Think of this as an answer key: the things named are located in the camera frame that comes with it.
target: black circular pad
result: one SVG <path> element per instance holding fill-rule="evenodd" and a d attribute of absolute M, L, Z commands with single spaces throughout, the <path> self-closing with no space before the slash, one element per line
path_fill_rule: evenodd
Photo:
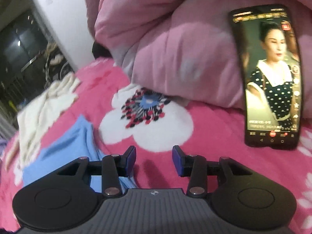
<path fill-rule="evenodd" d="M 55 175 L 39 179 L 21 189 L 13 199 L 16 218 L 37 231 L 58 231 L 75 227 L 95 213 L 96 193 L 82 180 Z"/>
<path fill-rule="evenodd" d="M 271 206 L 274 202 L 274 195 L 265 189 L 247 188 L 239 192 L 238 200 L 247 207 L 260 209 Z"/>
<path fill-rule="evenodd" d="M 71 201 L 71 194 L 65 189 L 49 188 L 37 193 L 35 203 L 45 209 L 65 207 Z"/>
<path fill-rule="evenodd" d="M 225 221 L 248 230 L 287 226 L 296 210 L 296 199 L 285 187 L 266 177 L 228 176 L 211 196 L 213 210 Z"/>

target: polka dot dress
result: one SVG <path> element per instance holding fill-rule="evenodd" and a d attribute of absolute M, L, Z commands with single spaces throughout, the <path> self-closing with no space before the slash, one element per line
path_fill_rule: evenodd
<path fill-rule="evenodd" d="M 289 114 L 293 94 L 293 82 L 285 82 L 283 85 L 273 87 L 265 75 L 262 77 L 259 68 L 252 71 L 250 81 L 256 83 L 264 91 L 271 111 L 275 114 L 277 119 L 283 118 Z M 291 119 L 281 120 L 278 121 L 278 123 L 284 130 L 291 129 Z"/>

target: smartphone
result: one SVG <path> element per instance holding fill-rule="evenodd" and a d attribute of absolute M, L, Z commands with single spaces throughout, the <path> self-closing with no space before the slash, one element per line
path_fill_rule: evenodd
<path fill-rule="evenodd" d="M 254 6 L 229 14 L 246 103 L 245 143 L 296 148 L 303 105 L 301 59 L 287 7 Z"/>

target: metal screw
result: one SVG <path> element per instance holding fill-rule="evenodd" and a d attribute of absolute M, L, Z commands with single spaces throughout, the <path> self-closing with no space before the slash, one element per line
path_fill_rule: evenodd
<path fill-rule="evenodd" d="M 117 195 L 120 190 L 117 187 L 109 187 L 104 191 L 107 195 Z"/>
<path fill-rule="evenodd" d="M 194 195 L 202 194 L 205 192 L 205 189 L 202 187 L 192 187 L 190 189 L 190 192 Z"/>

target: controller logo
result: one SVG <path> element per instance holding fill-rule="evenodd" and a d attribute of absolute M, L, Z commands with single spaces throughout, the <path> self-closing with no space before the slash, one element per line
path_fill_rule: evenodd
<path fill-rule="evenodd" d="M 152 191 L 152 192 L 151 192 L 151 195 L 156 196 L 157 194 L 159 194 L 159 192 L 158 192 L 158 191 L 156 191 L 156 190 L 154 190 L 154 191 Z"/>

